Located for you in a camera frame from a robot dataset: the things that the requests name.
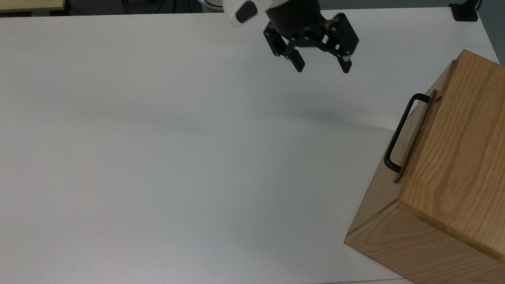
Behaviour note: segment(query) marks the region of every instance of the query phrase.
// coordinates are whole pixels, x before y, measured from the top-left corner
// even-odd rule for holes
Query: wood grain
[[[438,77],[435,83],[428,89],[426,94],[431,95],[434,94],[435,90],[443,90],[443,87],[447,85],[447,82],[450,80],[450,76],[452,74],[452,70],[455,68],[455,62],[449,64],[449,66],[444,70],[444,72]],[[442,92],[438,91],[435,93],[438,97],[442,96]],[[420,129],[419,122],[421,117],[423,116],[426,104],[419,103],[415,109],[410,113],[407,120],[405,121],[405,125],[403,126],[403,130],[401,131],[398,141],[396,142],[396,146],[391,153],[391,160],[393,162],[399,163],[403,165],[404,170],[402,174],[409,173],[410,165],[415,164],[416,159],[419,155],[416,155],[417,152],[420,152],[420,148],[422,148],[424,140],[419,140],[423,135],[420,134],[420,137],[417,137],[417,131],[426,132],[426,127]],[[427,122],[431,125],[432,122],[430,120],[434,120],[435,116],[431,115],[428,117]],[[415,143],[416,147],[411,149],[411,145]],[[404,165],[406,156],[410,154],[409,163]],[[377,170],[375,171],[374,176],[372,177],[372,181],[368,186],[367,192],[363,197],[363,200],[358,208],[358,211],[352,221],[352,224],[349,228],[348,233],[351,233],[353,230],[356,230],[365,222],[376,216],[382,210],[387,208],[392,203],[398,200],[401,187],[403,185],[404,180],[397,180],[397,183],[393,183],[393,181],[397,180],[397,173],[387,168],[384,163],[381,161],[377,166]]]
[[[505,262],[505,67],[460,55],[401,200]]]
[[[62,10],[65,0],[1,0],[0,12]]]
[[[345,243],[416,284],[503,284],[505,264],[396,208],[347,235]]]

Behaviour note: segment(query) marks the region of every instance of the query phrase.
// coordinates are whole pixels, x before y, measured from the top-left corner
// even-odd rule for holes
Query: black cable
[[[166,1],[167,0],[163,0],[163,2],[161,2],[161,5],[158,7],[158,10],[156,11],[156,14],[160,13],[161,7],[163,7],[163,5],[165,4]]]

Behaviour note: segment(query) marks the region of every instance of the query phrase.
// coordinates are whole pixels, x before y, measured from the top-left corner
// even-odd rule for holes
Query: drawer front
[[[391,160],[402,166],[402,170],[397,173],[386,167],[383,160],[380,161],[347,234],[352,233],[398,200],[401,187],[408,179],[409,169],[415,164],[417,154],[423,146],[423,136],[429,132],[432,120],[436,117],[442,101],[443,88],[449,81],[455,66],[456,63],[452,62],[426,92],[426,95],[433,96],[430,103],[418,103],[405,120],[391,152]]]

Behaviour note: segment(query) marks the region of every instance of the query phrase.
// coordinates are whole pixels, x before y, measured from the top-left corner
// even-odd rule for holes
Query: wooden panel
[[[65,0],[1,0],[0,12],[62,10]]]
[[[345,243],[416,284],[503,284],[505,264],[395,205]]]
[[[443,87],[447,85],[447,82],[450,79],[450,75],[452,70],[455,67],[455,62],[451,63],[444,72],[438,77],[435,83],[429,88],[426,94],[432,94],[434,90],[443,90]],[[407,118],[405,125],[403,126],[403,130],[398,137],[398,141],[396,142],[396,146],[391,153],[391,160],[395,163],[400,163],[400,161],[404,160],[404,157],[411,150],[410,146],[414,143],[414,145],[418,145],[421,147],[417,141],[413,141],[416,136],[417,129],[419,128],[418,122],[420,121],[421,116],[423,115],[423,110],[426,104],[419,103],[418,106],[410,113]],[[403,174],[410,172],[410,165],[415,164],[416,159],[419,155],[411,155],[409,165],[403,171]],[[401,187],[403,185],[404,180],[400,179],[397,183],[393,183],[396,180],[396,175],[394,171],[388,169],[384,163],[381,161],[377,166],[377,170],[368,186],[367,192],[363,197],[363,200],[358,208],[358,211],[352,221],[352,224],[349,228],[349,233],[353,230],[357,229],[361,225],[363,225],[366,221],[373,218],[375,215],[380,213],[380,211],[384,210],[390,204],[396,202],[398,199]]]
[[[505,67],[460,55],[402,200],[505,261]]]

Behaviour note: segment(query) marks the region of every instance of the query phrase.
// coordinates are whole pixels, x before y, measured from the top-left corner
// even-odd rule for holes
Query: black object
[[[350,56],[359,39],[345,14],[339,13],[326,20],[321,15],[317,0],[290,0],[266,13],[270,22],[264,35],[275,56],[289,59],[301,72],[305,61],[295,47],[313,46],[336,56],[342,71],[349,72],[352,65]]]
[[[400,172],[401,167],[396,165],[391,161],[391,153],[393,152],[394,145],[396,144],[396,141],[398,140],[398,137],[400,136],[401,129],[403,128],[403,125],[405,124],[405,121],[407,117],[409,116],[409,112],[412,108],[412,105],[414,104],[415,100],[419,100],[425,103],[430,102],[431,97],[427,96],[423,93],[417,93],[412,96],[412,98],[409,100],[409,103],[407,104],[407,107],[405,108],[405,111],[403,112],[403,115],[401,116],[400,122],[398,123],[398,126],[396,127],[396,130],[393,134],[393,138],[389,142],[389,145],[386,150],[386,154],[384,154],[384,164],[386,167],[389,169],[395,171],[395,172]]]
[[[70,11],[72,10],[72,4],[69,0],[65,0],[65,6],[63,10],[53,10],[49,11],[50,16],[70,16]]]
[[[246,1],[240,9],[238,9],[235,17],[237,17],[237,21],[239,23],[244,23],[245,21],[252,18],[254,15],[258,13],[258,8],[253,1]]]
[[[477,22],[479,16],[477,15],[477,9],[475,6],[482,3],[482,0],[467,0],[463,4],[449,4],[452,10],[452,16],[458,22]]]

